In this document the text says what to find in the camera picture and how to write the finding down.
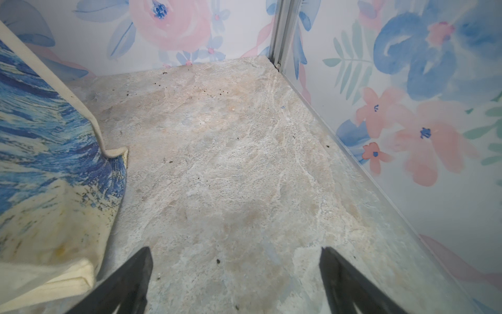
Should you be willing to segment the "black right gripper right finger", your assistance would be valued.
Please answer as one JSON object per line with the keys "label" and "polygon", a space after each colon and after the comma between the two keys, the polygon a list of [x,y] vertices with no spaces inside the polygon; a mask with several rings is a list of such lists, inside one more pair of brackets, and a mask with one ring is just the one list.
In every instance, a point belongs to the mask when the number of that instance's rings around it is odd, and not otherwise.
{"label": "black right gripper right finger", "polygon": [[332,313],[407,313],[334,248],[322,248],[319,268]]}

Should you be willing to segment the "cream canvas bag starry print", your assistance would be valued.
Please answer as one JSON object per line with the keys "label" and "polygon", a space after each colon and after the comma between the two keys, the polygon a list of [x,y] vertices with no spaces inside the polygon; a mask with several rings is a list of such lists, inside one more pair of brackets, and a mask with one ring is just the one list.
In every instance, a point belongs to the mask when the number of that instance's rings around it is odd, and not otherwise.
{"label": "cream canvas bag starry print", "polygon": [[107,150],[76,95],[1,26],[1,311],[96,283],[128,150]]}

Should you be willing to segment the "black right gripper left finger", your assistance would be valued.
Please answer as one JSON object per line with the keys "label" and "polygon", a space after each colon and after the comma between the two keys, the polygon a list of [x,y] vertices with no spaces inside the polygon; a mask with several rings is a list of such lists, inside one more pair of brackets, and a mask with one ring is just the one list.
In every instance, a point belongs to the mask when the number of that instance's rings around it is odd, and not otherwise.
{"label": "black right gripper left finger", "polygon": [[143,247],[68,312],[142,314],[152,270],[150,248]]}

